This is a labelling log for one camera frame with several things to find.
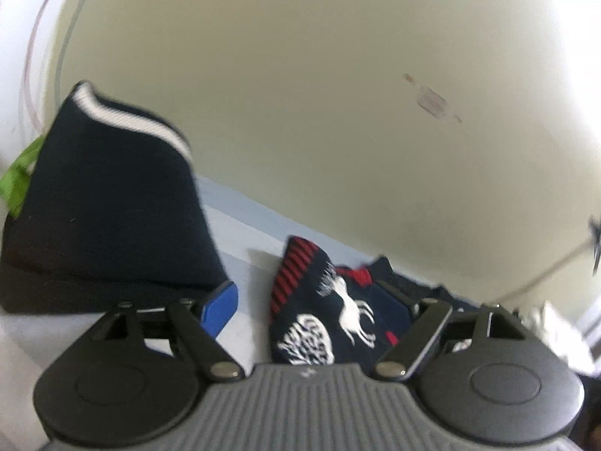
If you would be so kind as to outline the green garment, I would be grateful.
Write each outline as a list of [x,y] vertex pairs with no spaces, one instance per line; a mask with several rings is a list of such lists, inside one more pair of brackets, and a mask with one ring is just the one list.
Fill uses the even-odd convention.
[[45,139],[46,137],[41,135],[28,145],[1,177],[1,198],[12,218],[17,218],[23,209],[33,170],[36,168]]

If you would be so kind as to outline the white crumpled garment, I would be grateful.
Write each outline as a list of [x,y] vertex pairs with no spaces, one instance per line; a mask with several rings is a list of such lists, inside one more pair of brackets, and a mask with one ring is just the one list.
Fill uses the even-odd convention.
[[451,351],[467,349],[473,342],[478,316],[491,312],[487,333],[489,338],[522,340],[524,335],[516,327],[516,324],[520,324],[575,372],[590,377],[597,374],[596,362],[584,335],[550,301],[544,301],[542,306],[531,307],[525,313],[515,310],[511,314],[515,323],[511,323],[507,316],[502,316],[502,311],[503,307],[499,304],[483,304],[475,310],[457,310],[450,319],[451,327],[446,335],[451,341]]

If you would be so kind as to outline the folded navy white-striped sweater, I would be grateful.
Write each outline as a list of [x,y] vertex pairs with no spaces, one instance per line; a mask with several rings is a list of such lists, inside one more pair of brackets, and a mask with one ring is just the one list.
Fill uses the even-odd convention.
[[4,226],[7,313],[102,313],[200,299],[226,282],[184,135],[87,82],[61,105]]

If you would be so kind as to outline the navy red reindeer sweater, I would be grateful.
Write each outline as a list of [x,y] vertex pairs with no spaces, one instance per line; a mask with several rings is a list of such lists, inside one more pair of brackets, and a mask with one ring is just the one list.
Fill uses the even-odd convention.
[[454,310],[477,309],[445,287],[420,284],[393,271],[387,257],[352,269],[332,263],[311,240],[288,237],[271,299],[271,359],[285,365],[357,363],[371,369],[401,338],[378,330],[370,286],[381,284],[413,303],[443,300]]

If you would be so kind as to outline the white wall socket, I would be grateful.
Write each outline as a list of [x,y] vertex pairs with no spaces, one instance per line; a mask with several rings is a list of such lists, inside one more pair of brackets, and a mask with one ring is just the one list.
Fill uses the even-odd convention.
[[433,117],[439,119],[448,112],[448,103],[429,86],[420,86],[417,104]]

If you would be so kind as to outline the black tape cross on wall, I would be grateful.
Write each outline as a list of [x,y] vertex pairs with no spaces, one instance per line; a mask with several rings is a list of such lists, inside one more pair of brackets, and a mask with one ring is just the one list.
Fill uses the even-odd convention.
[[593,275],[596,275],[600,266],[601,259],[601,223],[594,217],[589,219],[589,229],[593,238],[593,250],[594,250],[594,265]]

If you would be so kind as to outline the striped blue bed sheet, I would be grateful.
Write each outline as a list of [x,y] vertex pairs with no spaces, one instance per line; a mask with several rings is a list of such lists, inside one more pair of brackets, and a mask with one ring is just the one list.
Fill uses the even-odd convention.
[[[269,355],[268,303],[287,233],[315,240],[335,259],[358,266],[346,277],[350,293],[371,303],[388,344],[408,327],[408,308],[375,286],[378,276],[363,254],[208,179],[199,179],[196,190],[233,277],[217,290],[201,321],[243,363],[260,362]],[[63,306],[40,313],[1,313],[2,449],[36,450],[46,443],[33,411],[33,384],[98,317],[97,313],[67,313]]]

